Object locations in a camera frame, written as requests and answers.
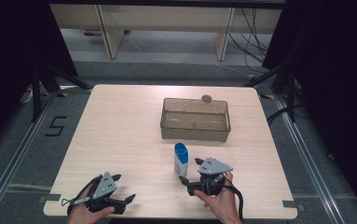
gray carpet floor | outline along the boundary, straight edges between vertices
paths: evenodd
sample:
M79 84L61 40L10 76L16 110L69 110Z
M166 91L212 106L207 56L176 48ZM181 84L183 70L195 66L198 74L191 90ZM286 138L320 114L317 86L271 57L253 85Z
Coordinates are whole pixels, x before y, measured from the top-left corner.
M246 75L259 77L246 66L228 66L228 69L214 65L169 64L169 63L76 63L80 79L90 85L139 84L139 85L190 85L190 86L242 86L249 81ZM72 85L58 79L61 85ZM272 78L256 89L260 94L271 93ZM43 214L44 204L40 197L48 194L59 172L65 152L89 99L89 92L71 90L66 97L56 97L51 103L34 141L31 144L18 172L0 203L0 223L65 223L66 217L47 217ZM278 111L275 100L259 99L265 117ZM9 122L0 132L0 176L5 171L32 118L32 103L24 104L12 114ZM357 223L357 199L349 184L335 163L325 157L328 152L322 138L303 108L295 110L296 125L305 140L311 155L334 195L342 216L347 223ZM64 126L60 136L48 136L57 130L49 125L56 116L64 116L56 125ZM283 169L295 202L300 205L298 217L294 220L246 220L245 223L330 223L304 163L297 152L295 142L281 116L270 125ZM217 223L200 220L119 220L112 223Z

person's left hand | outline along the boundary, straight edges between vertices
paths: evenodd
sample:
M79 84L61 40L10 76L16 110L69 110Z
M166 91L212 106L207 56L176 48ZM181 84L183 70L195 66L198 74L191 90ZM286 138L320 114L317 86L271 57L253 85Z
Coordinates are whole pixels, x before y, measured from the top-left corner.
M91 186L89 186L79 198L85 198L88 195L90 188ZM67 224L94 224L114 211L115 208L110 206L99 212L92 213L88 210L84 203L81 203L77 206L74 206L70 216L68 217Z

person's right hand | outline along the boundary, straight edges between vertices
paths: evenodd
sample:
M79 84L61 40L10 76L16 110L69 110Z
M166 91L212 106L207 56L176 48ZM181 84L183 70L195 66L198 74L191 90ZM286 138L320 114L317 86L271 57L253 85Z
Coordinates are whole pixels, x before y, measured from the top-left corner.
M233 182L233 174L226 172L225 185L230 186ZM239 213L237 211L235 194L226 188L222 188L221 192L215 197L206 195L203 191L195 189L193 193L202 199L204 207L210 207L215 216L224 224L241 223Z

white desk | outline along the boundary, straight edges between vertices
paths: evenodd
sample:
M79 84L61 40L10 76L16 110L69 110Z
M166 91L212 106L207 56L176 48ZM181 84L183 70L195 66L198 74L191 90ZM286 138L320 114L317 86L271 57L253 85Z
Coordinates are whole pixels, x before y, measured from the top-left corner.
M225 143L162 139L163 99L211 95L228 103L231 132ZM234 185L244 198L244 218L292 219L293 197L281 167L257 93L250 88L98 85L76 128L52 194L72 199L96 175L121 174L112 195L134 201L120 217L214 218L173 172L173 147L189 150L187 177L197 180L195 158L213 157L234 167ZM47 202L48 216L66 216L61 202Z

